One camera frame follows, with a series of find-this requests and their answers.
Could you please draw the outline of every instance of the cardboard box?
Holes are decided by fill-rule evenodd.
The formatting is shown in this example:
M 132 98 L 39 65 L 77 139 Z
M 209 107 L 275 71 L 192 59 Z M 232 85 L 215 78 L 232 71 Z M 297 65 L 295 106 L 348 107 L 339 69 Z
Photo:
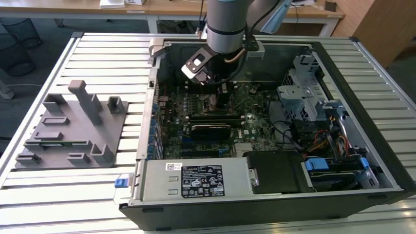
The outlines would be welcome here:
M 123 8 L 124 0 L 100 0 L 100 9 L 104 8 Z
M 125 0 L 127 4 L 143 5 L 145 0 Z

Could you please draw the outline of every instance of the sticker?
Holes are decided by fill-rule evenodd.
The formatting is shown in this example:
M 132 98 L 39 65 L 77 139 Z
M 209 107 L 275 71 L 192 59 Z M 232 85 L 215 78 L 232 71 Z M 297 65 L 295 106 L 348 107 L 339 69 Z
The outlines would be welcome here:
M 144 11 L 128 11 L 128 13 L 144 14 Z
M 181 162 L 168 162 L 167 163 L 167 171 L 180 171 L 183 167 Z
M 221 165 L 181 167 L 181 196 L 225 196 Z

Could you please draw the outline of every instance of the motherboard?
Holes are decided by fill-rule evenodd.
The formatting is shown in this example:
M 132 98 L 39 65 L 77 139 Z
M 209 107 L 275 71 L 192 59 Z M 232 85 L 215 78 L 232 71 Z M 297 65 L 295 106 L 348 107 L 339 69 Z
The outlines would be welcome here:
M 241 157 L 247 151 L 279 149 L 267 114 L 272 91 L 233 83 L 229 101 L 217 107 L 208 88 L 189 85 L 160 88 L 163 159 Z

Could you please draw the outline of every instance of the gray plastic stand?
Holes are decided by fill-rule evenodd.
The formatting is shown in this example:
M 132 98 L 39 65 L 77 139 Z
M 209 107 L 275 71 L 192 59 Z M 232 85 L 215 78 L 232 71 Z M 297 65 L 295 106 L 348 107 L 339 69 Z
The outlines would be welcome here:
M 115 164 L 128 102 L 120 97 L 99 101 L 73 80 L 68 90 L 79 101 L 48 94 L 47 111 L 17 155 L 16 168 L 105 168 Z

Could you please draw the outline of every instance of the black mesh trash bin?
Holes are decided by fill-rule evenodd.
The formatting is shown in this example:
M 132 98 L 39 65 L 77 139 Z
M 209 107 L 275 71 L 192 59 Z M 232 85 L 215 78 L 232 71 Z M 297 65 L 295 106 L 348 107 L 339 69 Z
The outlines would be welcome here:
M 11 34 L 16 34 L 25 49 L 41 44 L 41 40 L 31 19 L 0 18 L 0 24 Z
M 28 74 L 35 64 L 15 34 L 0 34 L 0 68 L 13 77 Z

